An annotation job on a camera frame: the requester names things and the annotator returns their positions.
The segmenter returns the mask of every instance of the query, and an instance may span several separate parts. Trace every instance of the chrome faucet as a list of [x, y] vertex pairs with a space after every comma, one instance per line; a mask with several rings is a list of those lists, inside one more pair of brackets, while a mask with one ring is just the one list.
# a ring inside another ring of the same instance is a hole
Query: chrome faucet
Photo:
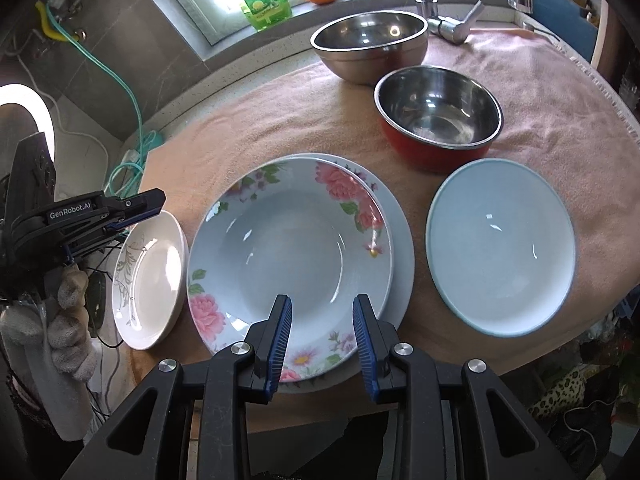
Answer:
[[[482, 14], [484, 5], [478, 1], [464, 20], [456, 20], [438, 15], [437, 0], [415, 0], [418, 13], [429, 23], [429, 31], [453, 44], [462, 44], [469, 35], [471, 27]], [[508, 4], [520, 12], [531, 13], [532, 0], [507, 0]]]

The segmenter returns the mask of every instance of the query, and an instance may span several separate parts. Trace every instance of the bowl rim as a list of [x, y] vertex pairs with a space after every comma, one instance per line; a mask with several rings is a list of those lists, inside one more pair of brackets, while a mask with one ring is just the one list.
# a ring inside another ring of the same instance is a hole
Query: bowl rim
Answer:
[[[482, 140], [478, 140], [478, 142], [471, 142], [469, 144], [449, 144], [448, 142], [438, 142], [437, 140], [426, 139], [425, 137], [418, 136], [418, 135], [414, 134], [413, 132], [410, 132], [409, 130], [403, 128], [402, 126], [400, 126], [400, 124], [396, 123], [385, 112], [384, 108], [382, 107], [382, 104], [380, 104], [380, 89], [382, 88], [382, 85], [385, 83], [385, 81], [387, 79], [389, 79], [391, 76], [394, 76], [395, 74], [397, 74], [399, 72], [403, 72], [405, 70], [412, 70], [412, 69], [415, 69], [415, 68], [420, 68], [421, 70], [430, 70], [430, 71], [431, 70], [442, 70], [444, 72], [450, 72], [450, 73], [455, 74], [456, 76], [463, 77], [463, 78], [467, 79], [473, 85], [477, 86], [479, 89], [484, 91], [489, 96], [491, 101], [494, 103], [495, 109], [498, 112], [498, 125], [495, 127], [494, 132], [490, 136], [485, 137]], [[380, 81], [377, 82], [376, 88], [373, 91], [373, 99], [376, 102], [376, 108], [378, 109], [378, 112], [380, 113], [382, 118], [386, 121], [386, 123], [389, 124], [389, 126], [391, 126], [393, 129], [395, 129], [396, 131], [400, 132], [401, 134], [406, 135], [407, 137], [410, 137], [413, 140], [417, 140], [421, 144], [426, 144], [428, 146], [436, 146], [438, 148], [445, 148], [447, 150], [476, 150], [478, 148], [481, 148], [482, 146], [485, 146], [486, 144], [490, 144], [491, 142], [493, 142], [500, 135], [500, 133], [502, 131], [502, 127], [504, 126], [504, 114], [502, 112], [502, 107], [500, 106], [500, 103], [498, 102], [498, 99], [496, 99], [495, 96], [491, 92], [489, 92], [488, 89], [485, 86], [481, 85], [475, 79], [473, 79], [473, 78], [471, 78], [471, 77], [469, 77], [467, 75], [464, 75], [463, 73], [456, 72], [455, 70], [452, 70], [450, 68], [445, 68], [443, 66], [438, 66], [438, 65], [413, 65], [413, 66], [405, 66], [404, 68], [399, 68], [398, 70], [393, 70], [393, 72], [389, 72], [388, 74], [383, 76], [380, 79]]]
[[[422, 28], [420, 31], [410, 36], [407, 36], [406, 38], [401, 38], [400, 40], [390, 41], [388, 43], [382, 43], [382, 44], [371, 45], [371, 46], [357, 46], [353, 48], [329, 48], [325, 46], [319, 46], [316, 43], [316, 38], [325, 29], [331, 27], [332, 25], [335, 25], [336, 23], [343, 22], [344, 20], [348, 20], [350, 18], [355, 18], [356, 16], [363, 16], [364, 14], [405, 14], [407, 16], [413, 16], [414, 18], [417, 18], [419, 21], [421, 21]], [[388, 9], [387, 10], [370, 10], [368, 12], [358, 12], [357, 14], [350, 14], [349, 16], [343, 16], [342, 18], [338, 18], [337, 20], [333, 20], [332, 22], [329, 22], [323, 25], [311, 35], [310, 42], [311, 42], [311, 47], [321, 52], [362, 52], [366, 50], [374, 50], [376, 48], [394, 46], [399, 43], [406, 43], [407, 41], [413, 40], [414, 38], [418, 38], [419, 36], [425, 34], [428, 28], [429, 28], [429, 24], [427, 23], [427, 20], [425, 20], [419, 14], [415, 14], [414, 12], [409, 12], [408, 10], [388, 10]]]
[[[456, 307], [455, 304], [450, 300], [450, 298], [448, 297], [446, 292], [444, 292], [442, 290], [442, 288], [440, 286], [440, 282], [438, 281], [437, 276], [434, 275], [434, 272], [431, 271], [431, 269], [433, 269], [434, 265], [433, 265], [433, 255], [431, 254], [431, 247], [430, 247], [429, 241], [430, 241], [430, 238], [431, 238], [430, 231], [431, 231], [431, 224], [433, 222], [433, 215], [434, 215], [433, 211], [435, 210], [435, 208], [436, 208], [436, 206], [438, 204], [438, 199], [442, 196], [444, 190], [447, 187], [447, 184], [449, 184], [451, 180], [453, 180], [455, 177], [457, 177], [463, 171], [466, 171], [469, 168], [472, 168], [474, 166], [478, 166], [479, 164], [495, 164], [495, 163], [507, 164], [508, 166], [515, 166], [516, 168], [519, 168], [520, 170], [525, 170], [525, 172], [532, 174], [533, 177], [535, 177], [536, 179], [541, 181], [547, 187], [547, 189], [549, 189], [549, 191], [552, 193], [552, 196], [554, 196], [556, 198], [556, 200], [558, 200], [558, 203], [561, 205], [562, 209], [564, 210], [564, 214], [566, 216], [566, 221], [567, 221], [567, 223], [569, 225], [569, 230], [571, 231], [571, 234], [572, 234], [572, 241], [574, 242], [573, 243], [573, 251], [572, 251], [572, 269], [571, 269], [572, 270], [572, 277], [571, 277], [571, 280], [569, 281], [569, 283], [568, 283], [568, 285], [566, 287], [566, 290], [564, 291], [564, 294], [562, 295], [562, 300], [558, 302], [558, 305], [555, 307], [553, 312], [551, 312], [549, 314], [549, 316], [547, 316], [545, 319], [541, 320], [536, 325], [533, 325], [533, 326], [529, 327], [526, 330], [520, 330], [519, 332], [496, 332], [496, 331], [493, 331], [493, 330], [488, 330], [485, 327], [482, 327], [482, 326], [478, 325], [477, 323], [474, 323], [471, 320], [469, 320], [466, 317], [466, 315], [461, 310], [459, 310], [458, 307]], [[425, 227], [424, 245], [425, 245], [425, 252], [426, 252], [426, 256], [427, 256], [427, 264], [428, 264], [428, 266], [430, 268], [431, 279], [433, 280], [433, 284], [436, 286], [436, 290], [438, 291], [440, 297], [442, 298], [442, 301], [449, 307], [449, 309], [456, 316], [458, 316], [467, 325], [469, 325], [470, 327], [478, 330], [478, 332], [480, 332], [480, 333], [487, 334], [487, 335], [494, 336], [494, 337], [501, 337], [501, 338], [520, 337], [520, 336], [524, 336], [524, 335], [530, 334], [532, 332], [535, 332], [536, 330], [538, 330], [541, 327], [545, 326], [549, 321], [551, 321], [551, 319], [560, 311], [560, 309], [564, 305], [564, 302], [566, 301], [566, 298], [569, 296], [569, 293], [571, 292], [571, 288], [572, 288], [572, 285], [574, 284], [574, 280], [575, 280], [575, 271], [576, 271], [576, 266], [577, 266], [577, 241], [575, 239], [574, 224], [571, 222], [571, 215], [569, 215], [569, 211], [567, 210], [566, 205], [564, 204], [564, 202], [562, 201], [562, 199], [558, 195], [558, 192], [553, 188], [553, 186], [551, 186], [551, 184], [549, 184], [545, 180], [544, 177], [542, 177], [542, 175], [540, 175], [539, 173], [535, 172], [531, 168], [528, 168], [524, 164], [520, 164], [519, 162], [515, 162], [514, 160], [509, 160], [508, 158], [497, 158], [497, 157], [496, 158], [493, 158], [493, 157], [479, 158], [478, 160], [473, 160], [470, 163], [465, 164], [464, 166], [458, 168], [456, 171], [451, 173], [445, 179], [445, 181], [438, 188], [435, 196], [433, 197], [433, 200], [431, 201], [431, 205], [429, 207], [429, 213], [427, 215], [427, 223], [426, 223], [426, 227]]]

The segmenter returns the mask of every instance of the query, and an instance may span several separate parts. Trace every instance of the yellow clip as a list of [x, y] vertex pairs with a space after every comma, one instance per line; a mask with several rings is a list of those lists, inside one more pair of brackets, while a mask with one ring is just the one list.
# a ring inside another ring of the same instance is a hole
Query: yellow clip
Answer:
[[[36, 2], [36, 9], [40, 13], [40, 26], [42, 27], [42, 31], [47, 38], [51, 38], [56, 41], [68, 41], [62, 34], [58, 31], [53, 30], [51, 25], [49, 25], [49, 19], [47, 17], [47, 9], [41, 1]], [[73, 34], [72, 37], [76, 41], [80, 41], [77, 34]]]

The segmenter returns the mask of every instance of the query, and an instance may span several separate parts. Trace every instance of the leopard print fabric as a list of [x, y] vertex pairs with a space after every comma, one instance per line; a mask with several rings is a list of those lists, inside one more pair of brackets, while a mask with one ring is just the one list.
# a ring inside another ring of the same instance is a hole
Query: leopard print fabric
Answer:
[[581, 406], [585, 384], [586, 380], [581, 371], [577, 367], [573, 368], [529, 408], [529, 413], [536, 420], [540, 420]]

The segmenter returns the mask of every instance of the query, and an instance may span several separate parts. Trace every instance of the tablecloth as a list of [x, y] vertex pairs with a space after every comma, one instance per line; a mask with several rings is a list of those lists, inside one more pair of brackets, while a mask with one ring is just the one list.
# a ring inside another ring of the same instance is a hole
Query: tablecloth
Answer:
[[[536, 332], [495, 338], [467, 326], [443, 303], [424, 251], [427, 213], [443, 176], [409, 167], [377, 124], [371, 88], [322, 64], [289, 73], [212, 111], [153, 150], [142, 189], [159, 187], [191, 243], [205, 212], [249, 170], [298, 152], [344, 156], [375, 173], [398, 199], [415, 246], [413, 295], [403, 340], [437, 360], [484, 359], [499, 374], [549, 352], [591, 326], [640, 282], [640, 151], [632, 131], [574, 62], [522, 30], [475, 31], [462, 46], [430, 38], [425, 63], [452, 68], [487, 87], [504, 111], [489, 156], [516, 160], [559, 193], [577, 237], [577, 272], [560, 312]], [[163, 358], [209, 357], [185, 305], [173, 331], [149, 351], [132, 351], [139, 381]], [[250, 431], [374, 410], [359, 376], [326, 391], [276, 394], [251, 406]]]

